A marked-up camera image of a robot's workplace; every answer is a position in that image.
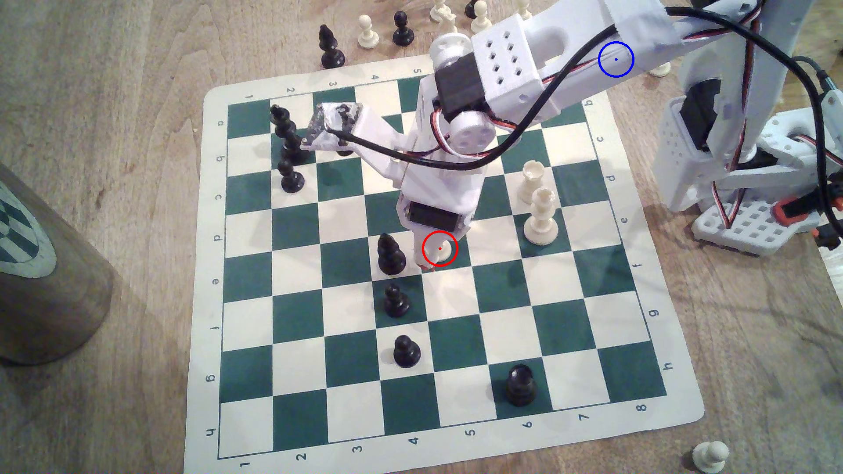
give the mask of table surface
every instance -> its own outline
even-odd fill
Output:
[[[463,6],[448,3],[456,13]],[[797,52],[834,64],[843,79],[836,3],[816,2]],[[121,275],[110,315],[86,346],[43,367],[0,366],[0,471],[181,470],[205,93],[319,69],[322,23],[350,64],[426,54],[431,4],[0,3],[0,161]],[[513,5],[494,0],[491,18]],[[388,38],[400,8],[416,30],[410,47],[357,47],[360,13]],[[683,453],[708,439],[729,445],[726,471],[843,470],[843,318],[829,275],[807,235],[755,258],[693,241],[695,212],[659,203],[649,170],[654,124],[677,95],[675,74],[609,91],[706,415],[445,471],[679,472]],[[798,85],[783,97],[782,109],[806,104]]]

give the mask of black pawn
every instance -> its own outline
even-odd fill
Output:
[[[378,238],[378,267],[387,275],[397,275],[404,270],[407,259],[392,235],[381,234]]]
[[[322,67],[325,69],[333,69],[346,63],[346,55],[336,49],[334,32],[326,24],[319,27],[319,49],[325,52],[322,55]]]
[[[398,10],[393,19],[398,29],[392,34],[392,42],[401,47],[409,46],[416,38],[416,34],[407,27],[407,13]]]
[[[408,336],[395,338],[395,350],[392,351],[395,363],[404,369],[408,369],[419,362],[422,357],[422,350],[419,345],[413,342]]]
[[[278,172],[281,173],[281,189],[284,192],[293,194],[304,187],[304,176],[293,169],[289,159],[282,159],[278,162]]]
[[[529,405],[535,400],[533,371],[526,365],[519,364],[509,370],[507,400],[516,407]]]
[[[410,299],[401,292],[398,285],[391,283],[384,290],[384,296],[384,311],[390,318],[400,318],[410,310]]]

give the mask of chess mat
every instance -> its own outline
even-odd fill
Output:
[[[319,102],[415,120],[428,57],[223,86],[205,101],[185,471],[387,472],[665,428],[703,406],[605,93],[531,127],[490,164],[453,263],[422,272],[398,191],[356,154],[312,152],[287,194],[269,108],[301,134]],[[506,137],[499,132],[495,146]],[[524,238],[535,159],[556,240]],[[407,255],[377,265],[392,234]],[[384,288],[411,309],[393,319]],[[421,348],[402,369],[395,338]],[[535,401],[504,380],[527,364]]]

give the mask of white pawn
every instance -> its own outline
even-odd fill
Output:
[[[515,3],[518,4],[518,11],[515,13],[521,15],[521,19],[533,18],[533,14],[527,11],[527,7],[529,7],[529,0],[516,0]]]
[[[475,15],[477,15],[477,18],[471,20],[471,31],[480,33],[482,30],[488,30],[491,28],[491,21],[489,21],[489,17],[487,17],[488,13],[489,6],[486,5],[486,2],[478,0],[478,2],[475,3]]]
[[[380,36],[372,30],[372,19],[368,15],[360,15],[357,23],[360,24],[360,28],[363,30],[357,37],[357,43],[368,50],[377,46],[380,42]]]
[[[541,187],[541,179],[545,175],[545,167],[538,161],[531,159],[524,163],[521,169],[524,181],[518,187],[518,197],[528,203],[533,203],[533,192]]]
[[[691,455],[694,466],[705,474],[717,474],[726,465],[729,448],[722,441],[699,443]]]
[[[559,234],[559,224],[553,219],[556,212],[556,193],[546,187],[533,192],[530,217],[524,223],[524,237],[536,245],[548,245]]]

